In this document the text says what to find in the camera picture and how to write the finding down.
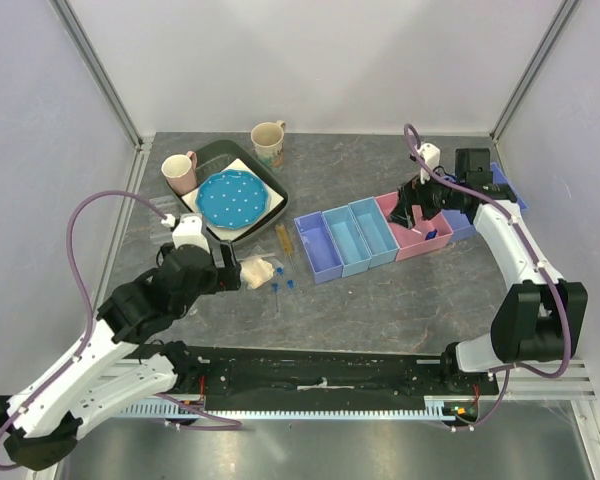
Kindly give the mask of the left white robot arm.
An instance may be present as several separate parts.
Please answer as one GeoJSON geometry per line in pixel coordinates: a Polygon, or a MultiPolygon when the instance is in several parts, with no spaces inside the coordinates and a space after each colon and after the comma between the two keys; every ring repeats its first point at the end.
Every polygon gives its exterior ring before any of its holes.
{"type": "Polygon", "coordinates": [[[19,394],[0,396],[0,470],[45,470],[131,404],[199,384],[200,363],[169,342],[132,370],[99,380],[150,337],[182,319],[203,295],[237,290],[241,266],[228,242],[172,248],[161,264],[117,287],[76,343],[19,394]]]}

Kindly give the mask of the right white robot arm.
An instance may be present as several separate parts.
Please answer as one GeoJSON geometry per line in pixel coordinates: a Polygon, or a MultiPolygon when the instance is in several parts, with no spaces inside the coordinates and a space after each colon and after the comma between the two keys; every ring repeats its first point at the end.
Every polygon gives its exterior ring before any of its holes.
{"type": "Polygon", "coordinates": [[[457,394],[473,383],[474,373],[514,368],[561,377],[577,348],[586,288],[566,280],[541,252],[514,189],[495,181],[488,150],[457,150],[451,176],[439,174],[439,156],[430,143],[411,147],[420,171],[399,187],[391,222],[413,227],[444,211],[459,212],[487,243],[507,288],[488,333],[447,347],[437,371],[440,386],[457,394]]]}

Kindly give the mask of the graduated cylinder blue base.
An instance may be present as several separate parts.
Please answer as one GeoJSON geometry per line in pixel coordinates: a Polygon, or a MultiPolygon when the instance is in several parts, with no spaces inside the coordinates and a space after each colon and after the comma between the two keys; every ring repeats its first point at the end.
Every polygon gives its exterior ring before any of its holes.
{"type": "Polygon", "coordinates": [[[407,233],[411,242],[420,243],[435,239],[439,230],[430,222],[421,222],[408,229],[407,233]]]}

